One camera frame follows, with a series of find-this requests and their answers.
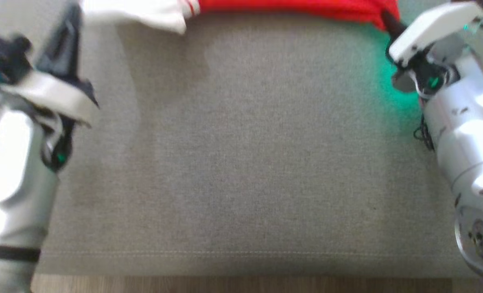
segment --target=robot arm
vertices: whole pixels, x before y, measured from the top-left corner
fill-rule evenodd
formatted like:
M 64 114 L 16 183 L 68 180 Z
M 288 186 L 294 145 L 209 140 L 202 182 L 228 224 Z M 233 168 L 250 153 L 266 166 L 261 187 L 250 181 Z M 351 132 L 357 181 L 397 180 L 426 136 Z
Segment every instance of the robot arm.
M 408 28 L 384 18 L 392 36 L 387 55 L 398 68 L 393 85 L 420 95 L 424 140 L 435 150 L 455 197 L 459 250 L 483 276 L 483 69 L 455 34 L 464 26 L 483 29 L 483 6 L 444 4 Z
M 98 110 L 77 76 L 79 28 L 75 5 L 35 68 L 26 38 L 0 39 L 0 292 L 30 292 L 72 132 Z

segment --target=red cloth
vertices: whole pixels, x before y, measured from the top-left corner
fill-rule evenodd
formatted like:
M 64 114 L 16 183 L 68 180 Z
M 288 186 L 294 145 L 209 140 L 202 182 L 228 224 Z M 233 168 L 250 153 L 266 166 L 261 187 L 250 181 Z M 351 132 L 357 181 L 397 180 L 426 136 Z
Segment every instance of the red cloth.
M 351 22 L 371 22 L 384 30 L 384 10 L 400 18 L 397 0 L 200 0 L 207 11 L 298 11 Z

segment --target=black strap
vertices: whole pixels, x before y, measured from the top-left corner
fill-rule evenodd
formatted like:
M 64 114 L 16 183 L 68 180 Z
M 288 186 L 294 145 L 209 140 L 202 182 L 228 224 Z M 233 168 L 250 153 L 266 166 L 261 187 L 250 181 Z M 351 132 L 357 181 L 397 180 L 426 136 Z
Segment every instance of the black strap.
M 40 249 L 0 246 L 0 260 L 39 262 Z

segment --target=green light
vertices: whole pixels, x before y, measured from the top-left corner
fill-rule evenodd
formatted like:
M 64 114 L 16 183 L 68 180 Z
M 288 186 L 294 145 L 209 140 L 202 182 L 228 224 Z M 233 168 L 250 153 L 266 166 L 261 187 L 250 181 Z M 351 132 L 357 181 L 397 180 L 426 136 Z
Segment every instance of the green light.
M 439 84 L 440 84 L 440 78 L 438 77 L 432 77 L 428 81 L 428 85 L 431 89 L 436 89 Z
M 377 64 L 375 68 L 379 68 L 379 71 L 375 75 L 381 84 L 381 93 L 383 94 L 384 101 L 391 102 L 392 105 L 400 111 L 400 113 L 412 112 L 418 107 L 417 93 L 403 93 L 393 88 L 391 83 L 391 76 L 397 71 L 395 66 L 391 65 L 384 56 L 384 52 L 381 51 L 380 46 L 378 52 L 373 58 Z
M 59 160 L 59 163 L 64 164 L 68 157 L 65 154 L 58 154 L 57 159 Z

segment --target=black cable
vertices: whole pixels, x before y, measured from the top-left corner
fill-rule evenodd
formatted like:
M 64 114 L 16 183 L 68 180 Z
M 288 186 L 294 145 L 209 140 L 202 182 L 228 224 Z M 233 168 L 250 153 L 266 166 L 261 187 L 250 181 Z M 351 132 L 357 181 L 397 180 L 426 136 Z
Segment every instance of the black cable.
M 418 141 L 422 141 L 428 150 L 435 150 L 435 146 L 433 145 L 433 139 L 431 139 L 431 135 L 429 134 L 429 128 L 426 124 L 426 119 L 424 115 L 420 117 L 420 126 L 415 131 L 413 131 L 413 137 Z

